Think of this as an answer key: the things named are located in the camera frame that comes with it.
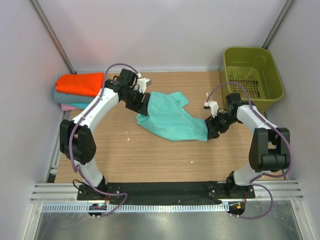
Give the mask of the teal t shirt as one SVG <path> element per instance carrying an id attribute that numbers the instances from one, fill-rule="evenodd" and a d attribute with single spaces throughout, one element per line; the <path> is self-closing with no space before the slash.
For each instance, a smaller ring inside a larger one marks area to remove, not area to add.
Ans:
<path id="1" fill-rule="evenodd" d="M 184 107 L 189 100 L 182 92 L 165 94 L 153 91 L 150 94 L 147 116 L 138 114 L 136 122 L 152 134 L 169 141 L 208 140 L 205 121 L 191 116 Z"/>

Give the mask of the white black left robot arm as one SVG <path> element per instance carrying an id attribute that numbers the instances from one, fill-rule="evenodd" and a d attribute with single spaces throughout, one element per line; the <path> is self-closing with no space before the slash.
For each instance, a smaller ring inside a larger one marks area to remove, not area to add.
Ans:
<path id="1" fill-rule="evenodd" d="M 77 187 L 78 200 L 103 200 L 108 196 L 123 200 L 123 193 L 108 193 L 107 183 L 95 161 L 97 146 L 94 132 L 103 117 L 119 102 L 133 112 L 147 116 L 152 81 L 143 78 L 137 70 L 123 68 L 112 79 L 103 78 L 102 86 L 94 100 L 72 120 L 60 123 L 59 149 L 71 162 L 74 172 L 82 182 Z"/>

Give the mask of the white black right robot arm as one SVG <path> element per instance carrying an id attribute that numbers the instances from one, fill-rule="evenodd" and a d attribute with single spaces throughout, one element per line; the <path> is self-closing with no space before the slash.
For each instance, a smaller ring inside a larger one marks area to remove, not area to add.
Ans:
<path id="1" fill-rule="evenodd" d="M 252 182 L 272 172 L 288 169 L 291 161 L 290 131 L 270 123 L 256 106 L 241 99 L 239 93 L 227 95 L 227 109 L 220 111 L 216 101 L 207 101 L 210 116 L 205 120 L 207 138 L 217 139 L 234 123 L 245 125 L 252 133 L 248 163 L 232 171 L 221 190 L 229 199 L 253 194 Z"/>

